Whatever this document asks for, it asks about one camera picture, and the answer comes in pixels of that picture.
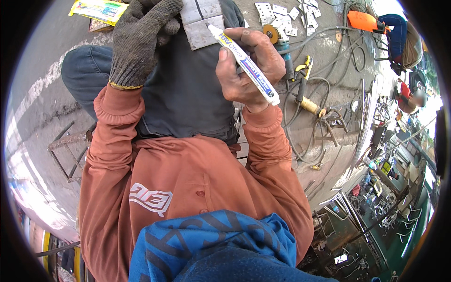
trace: glove cuff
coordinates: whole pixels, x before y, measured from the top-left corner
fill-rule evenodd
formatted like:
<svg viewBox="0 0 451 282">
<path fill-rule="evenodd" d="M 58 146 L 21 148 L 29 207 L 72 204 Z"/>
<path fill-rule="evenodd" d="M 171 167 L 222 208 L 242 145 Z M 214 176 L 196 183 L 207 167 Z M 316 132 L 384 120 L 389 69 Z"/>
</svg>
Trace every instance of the glove cuff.
<svg viewBox="0 0 451 282">
<path fill-rule="evenodd" d="M 146 82 L 145 64 L 148 62 L 124 62 L 113 58 L 109 82 L 121 89 L 138 89 Z"/>
</svg>

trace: cutting disc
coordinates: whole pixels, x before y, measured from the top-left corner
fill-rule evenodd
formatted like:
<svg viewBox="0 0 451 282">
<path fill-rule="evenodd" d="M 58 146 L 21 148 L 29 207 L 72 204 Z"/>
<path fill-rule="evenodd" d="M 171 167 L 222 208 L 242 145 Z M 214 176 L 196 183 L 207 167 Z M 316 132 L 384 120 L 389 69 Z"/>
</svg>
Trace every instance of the cutting disc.
<svg viewBox="0 0 451 282">
<path fill-rule="evenodd" d="M 271 41 L 272 44 L 277 43 L 277 40 L 279 39 L 279 33 L 272 25 L 267 24 L 263 26 L 263 33 L 268 35 L 269 41 Z"/>
</svg>

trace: white road marking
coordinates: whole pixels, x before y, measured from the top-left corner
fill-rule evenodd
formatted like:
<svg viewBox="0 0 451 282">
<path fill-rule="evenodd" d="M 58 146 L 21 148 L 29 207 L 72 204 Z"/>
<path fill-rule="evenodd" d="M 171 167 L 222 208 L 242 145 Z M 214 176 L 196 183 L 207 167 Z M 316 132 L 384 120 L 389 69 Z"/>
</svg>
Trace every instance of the white road marking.
<svg viewBox="0 0 451 282">
<path fill-rule="evenodd" d="M 28 93 L 23 98 L 22 102 L 20 103 L 19 107 L 17 108 L 16 112 L 14 113 L 13 121 L 10 122 L 8 129 L 6 130 L 6 144 L 8 144 L 8 141 L 11 138 L 12 133 L 16 129 L 17 123 L 22 118 L 23 114 L 27 111 L 27 109 L 33 104 L 33 102 L 36 100 L 36 98 L 39 97 L 41 94 L 43 88 L 49 87 L 50 84 L 55 82 L 58 78 L 61 76 L 61 64 L 63 63 L 64 57 L 66 57 L 66 54 L 82 45 L 105 45 L 108 43 L 113 42 L 113 35 L 112 33 L 99 33 L 99 35 L 95 36 L 91 41 L 87 41 L 85 39 L 84 41 L 78 43 L 77 45 L 71 47 L 69 50 L 64 52 L 60 56 L 60 58 L 51 64 L 49 70 L 46 72 L 46 75 L 44 78 L 40 77 L 38 80 L 36 80 L 35 83 L 30 87 L 28 90 Z"/>
</svg>

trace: printed logo on shirt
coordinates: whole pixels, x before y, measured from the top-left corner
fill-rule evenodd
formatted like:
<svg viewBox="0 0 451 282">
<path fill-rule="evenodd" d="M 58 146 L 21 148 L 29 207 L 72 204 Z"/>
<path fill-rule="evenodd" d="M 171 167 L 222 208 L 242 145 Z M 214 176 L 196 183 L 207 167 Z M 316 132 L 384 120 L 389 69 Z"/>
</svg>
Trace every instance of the printed logo on shirt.
<svg viewBox="0 0 451 282">
<path fill-rule="evenodd" d="M 135 202 L 161 217 L 164 217 L 163 213 L 168 209 L 171 200 L 172 192 L 150 191 L 137 182 L 130 188 L 129 202 Z"/>
</svg>

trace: hand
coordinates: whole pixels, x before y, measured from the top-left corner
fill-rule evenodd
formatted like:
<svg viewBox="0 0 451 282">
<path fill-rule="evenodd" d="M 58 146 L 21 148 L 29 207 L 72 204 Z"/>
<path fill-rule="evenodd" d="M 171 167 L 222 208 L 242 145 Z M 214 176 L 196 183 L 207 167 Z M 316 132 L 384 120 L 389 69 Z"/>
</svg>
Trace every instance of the hand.
<svg viewBox="0 0 451 282">
<path fill-rule="evenodd" d="M 272 85 L 285 75 L 285 62 L 269 41 L 268 36 L 247 28 L 228 28 L 224 30 L 224 34 L 250 52 L 251 59 Z M 236 73 L 235 66 L 236 60 L 232 51 L 222 47 L 219 50 L 216 76 L 221 83 L 224 98 L 245 104 L 252 113 L 265 110 L 268 102 L 245 72 Z"/>
<path fill-rule="evenodd" d="M 132 0 L 115 26 L 110 73 L 110 84 L 115 88 L 142 87 L 157 63 L 157 42 L 164 43 L 157 39 L 158 32 L 163 26 L 167 34 L 178 30 L 174 32 L 173 17 L 183 8 L 182 0 L 162 0 L 153 5 L 150 0 Z"/>
</svg>

